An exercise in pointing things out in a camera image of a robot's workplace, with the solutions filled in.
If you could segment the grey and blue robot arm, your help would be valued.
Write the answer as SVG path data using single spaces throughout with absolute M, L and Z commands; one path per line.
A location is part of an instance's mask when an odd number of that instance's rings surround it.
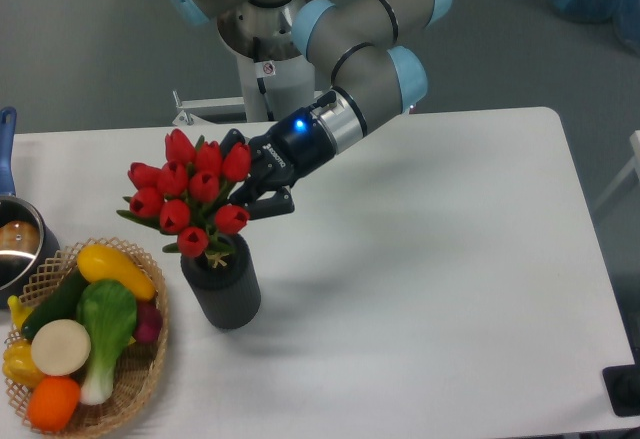
M 293 211 L 290 190 L 427 93 L 402 40 L 452 0 L 171 0 L 193 24 L 213 22 L 235 56 L 245 115 L 268 130 L 232 203 L 254 219 Z

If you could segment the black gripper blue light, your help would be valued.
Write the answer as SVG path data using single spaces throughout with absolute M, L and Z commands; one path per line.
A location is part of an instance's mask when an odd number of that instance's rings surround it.
M 230 129 L 219 144 L 221 155 L 228 156 L 236 145 L 249 146 L 252 154 L 249 178 L 230 202 L 244 208 L 253 221 L 293 213 L 295 205 L 289 187 L 367 133 L 359 108 L 349 96 L 335 89 L 248 142 L 239 129 Z M 270 197 L 260 198 L 271 191 L 275 192 Z

